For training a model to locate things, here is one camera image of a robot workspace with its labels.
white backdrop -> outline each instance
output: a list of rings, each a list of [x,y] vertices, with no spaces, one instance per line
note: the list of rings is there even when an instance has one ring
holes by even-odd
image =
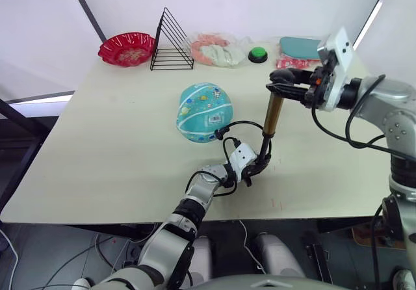
[[[75,90],[101,41],[78,0],[0,0],[0,98]]]
[[[86,0],[107,37],[154,35],[163,7],[188,34],[218,31],[254,40],[322,36],[345,25],[355,40],[377,0]]]
[[[357,52],[375,75],[416,86],[416,0],[385,0]]]

cartoon ball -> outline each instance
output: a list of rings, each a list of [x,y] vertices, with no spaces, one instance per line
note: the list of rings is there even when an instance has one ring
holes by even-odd
[[[214,131],[231,122],[233,106],[228,95],[217,85],[200,83],[182,92],[176,127],[193,142],[216,140]]]

beige tabletop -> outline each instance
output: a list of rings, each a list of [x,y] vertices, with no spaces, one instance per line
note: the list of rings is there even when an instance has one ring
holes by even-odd
[[[238,69],[196,64],[193,70],[151,72],[148,63],[119,68],[97,62],[72,97],[17,191],[3,222],[111,224],[164,220],[183,196],[190,175],[224,163],[221,142],[198,144],[176,129],[181,92],[211,82],[231,98],[233,120],[263,124],[274,69],[269,61]],[[363,74],[356,65],[356,75]],[[343,133],[347,111],[319,112]],[[231,134],[261,145],[248,125]],[[378,130],[356,120],[352,136]],[[389,156],[355,150],[321,132],[311,111],[285,100],[268,168],[240,183],[233,196],[215,198],[206,220],[356,217],[372,215],[388,191]]]

red plastic bowl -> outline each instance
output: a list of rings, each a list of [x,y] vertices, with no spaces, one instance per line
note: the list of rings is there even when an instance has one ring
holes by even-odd
[[[146,33],[123,33],[104,42],[99,47],[98,56],[109,64],[138,66],[151,57],[154,44],[155,39]]]

black wire rack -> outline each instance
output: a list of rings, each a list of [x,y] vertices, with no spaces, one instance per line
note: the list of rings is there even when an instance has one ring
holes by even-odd
[[[171,48],[159,48],[161,33],[173,45]],[[190,56],[190,40],[165,7],[156,31],[150,70],[192,70],[193,68],[194,59]]]

